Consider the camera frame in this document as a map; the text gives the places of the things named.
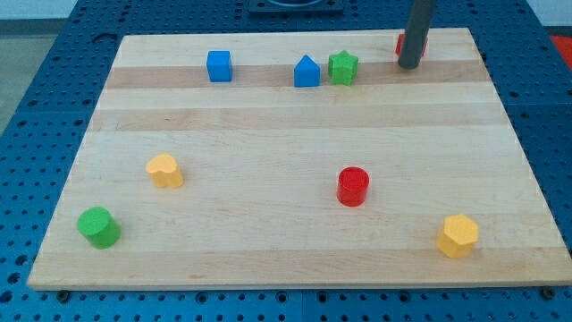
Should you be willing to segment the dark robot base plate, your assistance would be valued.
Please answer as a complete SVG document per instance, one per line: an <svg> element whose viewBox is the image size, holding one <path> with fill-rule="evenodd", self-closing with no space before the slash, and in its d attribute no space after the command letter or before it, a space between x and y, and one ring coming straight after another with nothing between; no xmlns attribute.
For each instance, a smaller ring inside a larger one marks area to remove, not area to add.
<svg viewBox="0 0 572 322"><path fill-rule="evenodd" d="M344 0L248 0L252 15L342 13Z"/></svg>

